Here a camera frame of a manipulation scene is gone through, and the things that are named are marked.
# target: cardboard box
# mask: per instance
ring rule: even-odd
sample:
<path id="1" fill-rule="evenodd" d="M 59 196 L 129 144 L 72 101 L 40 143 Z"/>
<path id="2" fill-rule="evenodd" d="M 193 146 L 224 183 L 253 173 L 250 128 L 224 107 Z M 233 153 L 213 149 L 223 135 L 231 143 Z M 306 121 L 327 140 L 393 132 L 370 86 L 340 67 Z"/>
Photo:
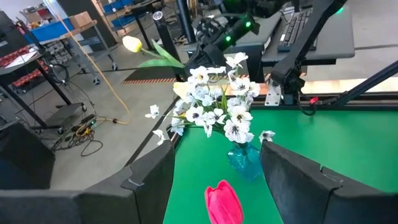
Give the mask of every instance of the cardboard box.
<path id="1" fill-rule="evenodd" d="M 81 28 L 93 22 L 88 12 L 82 12 L 80 14 L 71 16 L 69 19 L 75 29 Z"/>

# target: green stem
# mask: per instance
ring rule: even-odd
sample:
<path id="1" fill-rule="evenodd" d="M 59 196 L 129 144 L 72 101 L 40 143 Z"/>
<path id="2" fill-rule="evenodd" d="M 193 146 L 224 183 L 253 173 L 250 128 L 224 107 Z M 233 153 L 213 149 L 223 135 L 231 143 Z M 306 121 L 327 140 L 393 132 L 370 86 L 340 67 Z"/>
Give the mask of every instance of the green stem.
<path id="1" fill-rule="evenodd" d="M 160 55 L 158 55 L 158 54 L 155 54 L 155 53 L 153 53 L 153 52 L 151 52 L 151 51 L 149 51 L 149 50 L 146 50 L 146 49 L 144 49 L 144 48 L 142 48 L 141 50 L 142 50 L 143 52 L 147 53 L 147 54 L 150 54 L 150 55 L 154 56 L 154 57 L 163 58 L 162 56 L 160 56 Z"/>

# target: green light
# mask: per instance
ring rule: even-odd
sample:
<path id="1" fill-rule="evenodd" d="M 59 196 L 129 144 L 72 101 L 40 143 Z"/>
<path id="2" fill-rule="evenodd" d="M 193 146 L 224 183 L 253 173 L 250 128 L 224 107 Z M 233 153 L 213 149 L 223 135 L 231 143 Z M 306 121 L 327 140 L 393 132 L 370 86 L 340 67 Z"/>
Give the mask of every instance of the green light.
<path id="1" fill-rule="evenodd" d="M 336 12 L 336 14 L 340 14 L 340 13 L 342 13 L 343 12 L 343 10 L 344 10 L 344 8 L 340 8 L 337 12 Z"/>

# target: yellow tulip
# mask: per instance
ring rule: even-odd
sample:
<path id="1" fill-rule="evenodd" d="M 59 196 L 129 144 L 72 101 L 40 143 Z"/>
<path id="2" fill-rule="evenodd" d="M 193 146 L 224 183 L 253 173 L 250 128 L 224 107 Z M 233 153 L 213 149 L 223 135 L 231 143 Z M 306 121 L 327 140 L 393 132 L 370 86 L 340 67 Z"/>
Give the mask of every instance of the yellow tulip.
<path id="1" fill-rule="evenodd" d="M 123 37 L 123 45 L 131 52 L 137 53 L 142 49 L 141 40 L 137 37 L 125 36 Z"/>

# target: pink tulip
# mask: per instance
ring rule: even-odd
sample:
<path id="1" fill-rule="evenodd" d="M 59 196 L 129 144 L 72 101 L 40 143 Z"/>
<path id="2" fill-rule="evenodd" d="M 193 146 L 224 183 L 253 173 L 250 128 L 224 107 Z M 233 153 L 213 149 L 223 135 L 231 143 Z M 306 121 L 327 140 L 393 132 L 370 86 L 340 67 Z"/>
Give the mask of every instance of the pink tulip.
<path id="1" fill-rule="evenodd" d="M 241 224 L 243 211 L 234 189 L 226 180 L 217 188 L 208 187 L 205 191 L 206 208 L 212 224 Z"/>

